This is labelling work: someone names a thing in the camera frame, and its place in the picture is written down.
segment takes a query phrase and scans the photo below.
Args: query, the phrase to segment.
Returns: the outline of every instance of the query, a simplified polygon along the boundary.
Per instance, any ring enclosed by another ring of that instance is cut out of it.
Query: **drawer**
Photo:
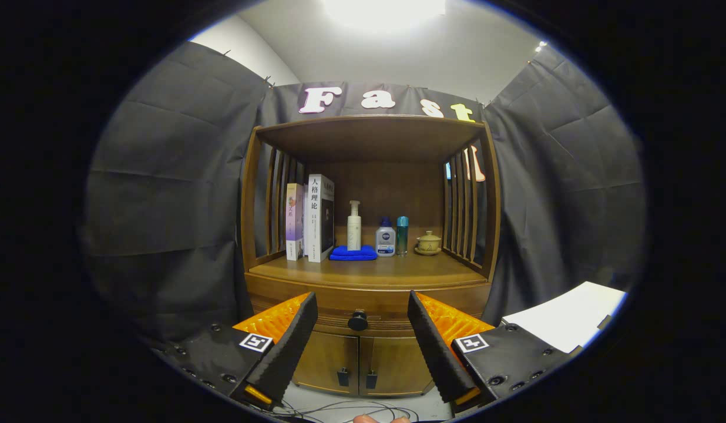
[[[374,290],[363,288],[327,287],[286,281],[253,273],[245,273],[248,293],[255,313],[280,302],[315,292],[318,304],[316,330],[360,337],[411,337],[408,319],[409,290]],[[483,282],[469,286],[422,289],[419,292],[449,304],[474,317],[480,317],[489,297],[491,284]],[[356,332],[347,327],[347,319],[355,310],[368,315],[368,329]]]

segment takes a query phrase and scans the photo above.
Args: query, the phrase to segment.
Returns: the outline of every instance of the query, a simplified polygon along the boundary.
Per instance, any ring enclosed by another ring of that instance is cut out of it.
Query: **folded cloth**
[[[376,260],[376,251],[371,246],[361,246],[360,250],[348,251],[347,246],[339,246],[333,249],[329,260],[361,261]]]

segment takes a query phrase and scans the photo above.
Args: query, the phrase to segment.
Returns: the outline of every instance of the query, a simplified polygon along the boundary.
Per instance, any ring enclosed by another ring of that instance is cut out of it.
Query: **white book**
[[[334,248],[334,182],[320,173],[308,178],[310,231],[308,260],[320,263]]]

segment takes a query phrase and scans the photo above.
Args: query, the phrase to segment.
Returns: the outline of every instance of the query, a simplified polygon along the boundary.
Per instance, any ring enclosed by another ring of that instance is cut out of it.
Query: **lid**
[[[432,230],[425,231],[425,235],[418,238],[419,241],[441,241],[441,238],[439,238],[436,235],[433,235]]]

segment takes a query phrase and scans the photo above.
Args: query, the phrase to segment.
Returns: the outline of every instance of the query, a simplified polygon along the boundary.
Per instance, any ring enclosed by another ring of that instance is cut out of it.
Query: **black wire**
[[[411,415],[409,414],[409,411],[411,411],[412,413],[415,414],[416,421],[420,421],[420,415],[418,415],[418,413],[415,410],[413,410],[413,409],[409,409],[409,408],[406,408],[406,407],[388,407],[388,406],[385,406],[384,404],[382,404],[381,402],[370,401],[370,399],[350,399],[349,401],[333,402],[333,404],[327,404],[327,405],[325,405],[323,407],[318,407],[317,409],[312,409],[310,411],[302,411],[302,412],[300,410],[296,409],[295,407],[291,406],[290,402],[287,402],[287,401],[284,401],[284,400],[283,400],[283,402],[285,404],[287,404],[287,406],[290,408],[290,410],[293,412],[293,414],[279,413],[279,412],[269,412],[269,413],[272,413],[274,415],[279,415],[279,416],[285,416],[285,417],[295,417],[296,415],[300,415],[301,418],[309,417],[309,418],[313,418],[314,420],[321,421],[318,418],[312,417],[312,416],[310,416],[308,414],[314,413],[314,412],[325,411],[325,410],[333,410],[333,409],[379,408],[378,410],[376,410],[374,412],[371,412],[371,414],[373,414],[375,412],[384,411],[385,409],[387,409],[387,410],[389,410],[392,413],[392,420],[394,420],[394,419],[397,418],[397,416],[395,415],[395,413],[392,410],[398,410],[398,411],[401,411],[404,414],[408,415],[408,419],[409,419],[411,417]],[[374,406],[358,406],[358,407],[334,407],[334,408],[329,408],[329,407],[336,406],[336,405],[339,405],[339,404],[349,404],[350,402],[370,402],[371,404],[377,404],[379,407],[374,407]]]
[[[376,402],[376,401],[370,401],[370,402],[371,402],[372,404],[379,404],[379,406],[382,406],[382,407],[386,407],[386,406],[385,406],[384,404],[381,404],[381,402]],[[396,419],[396,418],[397,418],[397,416],[395,415],[395,412],[394,412],[394,410],[392,410],[392,409],[391,409],[390,407],[387,407],[387,408],[388,408],[388,409],[389,409],[389,411],[390,411],[390,412],[392,413],[392,420]]]

